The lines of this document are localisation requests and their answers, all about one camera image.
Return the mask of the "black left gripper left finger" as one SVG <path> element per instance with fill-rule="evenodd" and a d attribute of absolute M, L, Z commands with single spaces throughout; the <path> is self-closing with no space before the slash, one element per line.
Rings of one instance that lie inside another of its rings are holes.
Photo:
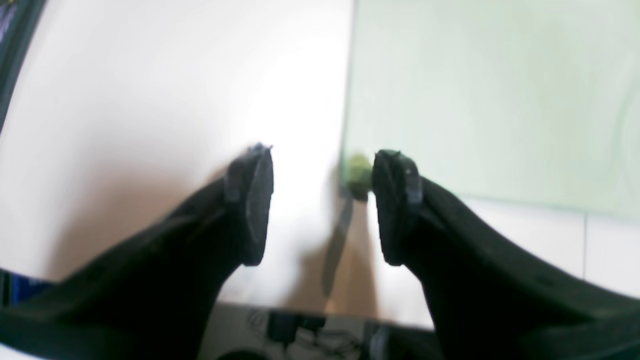
<path fill-rule="evenodd" d="M 1 310 L 1 344 L 48 360 L 194 360 L 226 280 L 265 254 L 271 148 L 257 144 L 165 218 Z"/>

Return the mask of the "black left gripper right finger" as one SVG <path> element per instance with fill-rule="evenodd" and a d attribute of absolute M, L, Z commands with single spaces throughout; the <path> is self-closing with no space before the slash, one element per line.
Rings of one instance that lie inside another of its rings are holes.
<path fill-rule="evenodd" d="M 418 278 L 448 360 L 637 360 L 638 299 L 587 283 L 494 230 L 395 150 L 372 167 L 385 261 Z"/>

